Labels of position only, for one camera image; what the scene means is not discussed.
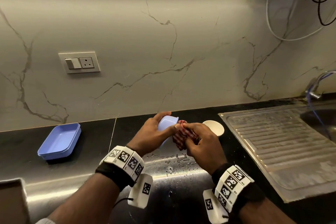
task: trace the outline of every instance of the blue plastic bowl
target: blue plastic bowl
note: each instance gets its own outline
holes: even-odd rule
[[[37,155],[44,160],[69,156],[77,143],[81,131],[81,126],[78,123],[54,127],[37,151]]]
[[[169,116],[166,115],[162,118],[162,120],[159,122],[157,129],[158,131],[162,131],[165,130],[166,128],[175,125],[177,122],[179,121],[178,117],[173,117],[173,116]],[[172,137],[168,137],[162,144],[161,146],[168,140],[168,139],[172,139]]]

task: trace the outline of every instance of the tap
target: tap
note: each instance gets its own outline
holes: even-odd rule
[[[315,99],[319,99],[322,96],[322,94],[318,94],[316,91],[320,85],[320,81],[332,75],[333,73],[336,73],[336,70],[330,70],[330,71],[321,73],[316,79],[312,80],[312,82],[309,83],[307,90],[305,91],[306,94],[307,95],[309,94]]]

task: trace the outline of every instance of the marble backsplash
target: marble backsplash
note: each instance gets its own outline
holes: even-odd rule
[[[265,5],[0,0],[0,131],[296,97],[336,68],[336,23],[280,41]],[[269,0],[269,15],[281,37],[320,26],[310,0]],[[88,51],[100,73],[64,72],[58,53]],[[336,92],[336,76],[320,89]]]

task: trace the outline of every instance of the black countertop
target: black countertop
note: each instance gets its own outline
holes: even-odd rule
[[[219,138],[227,160],[243,168],[262,188],[266,196],[299,224],[336,223],[336,192],[289,204],[269,184],[252,158],[226,127],[218,113],[292,104],[293,99],[209,107],[173,112],[189,123],[216,120],[225,128]],[[21,177],[27,193],[32,222],[50,214],[91,175],[100,160],[116,145],[126,145],[153,115],[81,122],[82,133],[73,154],[53,162],[37,156],[40,145],[54,128],[41,127],[0,133],[0,180]],[[118,205],[110,223],[209,223],[202,192],[212,188],[211,177],[193,159],[179,161],[180,152],[172,142],[145,155],[147,173],[154,176],[154,187],[145,210]],[[121,197],[127,196],[126,188]]]

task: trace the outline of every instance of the red checkered cloth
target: red checkered cloth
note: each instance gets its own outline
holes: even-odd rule
[[[187,123],[185,120],[179,120],[179,124]],[[173,135],[173,142],[181,150],[186,150],[186,139],[190,138],[195,144],[200,141],[198,135],[196,135],[192,130],[182,127],[176,134]]]

